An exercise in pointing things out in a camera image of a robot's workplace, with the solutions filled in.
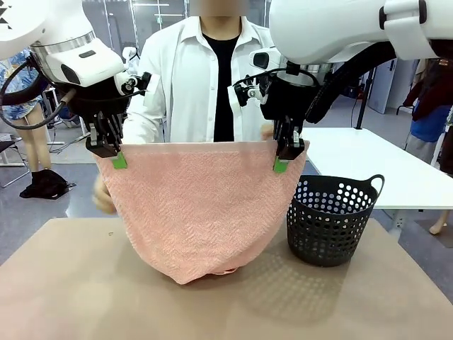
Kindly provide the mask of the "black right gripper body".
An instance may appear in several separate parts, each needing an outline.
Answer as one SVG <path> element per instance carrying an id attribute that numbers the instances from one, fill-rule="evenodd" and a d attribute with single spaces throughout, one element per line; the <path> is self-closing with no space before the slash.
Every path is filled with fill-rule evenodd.
<path id="1" fill-rule="evenodd" d="M 276 76 L 270 82 L 265 103 L 260 104 L 263 117 L 266 120 L 288 117 L 296 123 L 303 123 L 318 91 L 317 86 L 297 86 Z"/>

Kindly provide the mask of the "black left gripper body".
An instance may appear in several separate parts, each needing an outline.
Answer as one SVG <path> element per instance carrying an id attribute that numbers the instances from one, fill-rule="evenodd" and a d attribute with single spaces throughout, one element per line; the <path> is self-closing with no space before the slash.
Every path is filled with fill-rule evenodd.
<path id="1" fill-rule="evenodd" d="M 93 123 L 95 116 L 122 114 L 130 102 L 117 91 L 114 83 L 98 83 L 89 87 L 75 86 L 76 94 L 69 102 L 69 110 L 85 123 Z"/>

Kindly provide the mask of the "person's right hand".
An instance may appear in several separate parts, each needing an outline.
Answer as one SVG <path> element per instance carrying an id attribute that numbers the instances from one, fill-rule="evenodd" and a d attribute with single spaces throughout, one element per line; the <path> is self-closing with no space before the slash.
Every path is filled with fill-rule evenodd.
<path id="1" fill-rule="evenodd" d="M 93 202 L 103 213 L 109 215 L 114 215 L 116 213 L 116 207 L 113 203 L 113 199 L 111 198 L 101 175 L 97 176 L 93 185 Z"/>

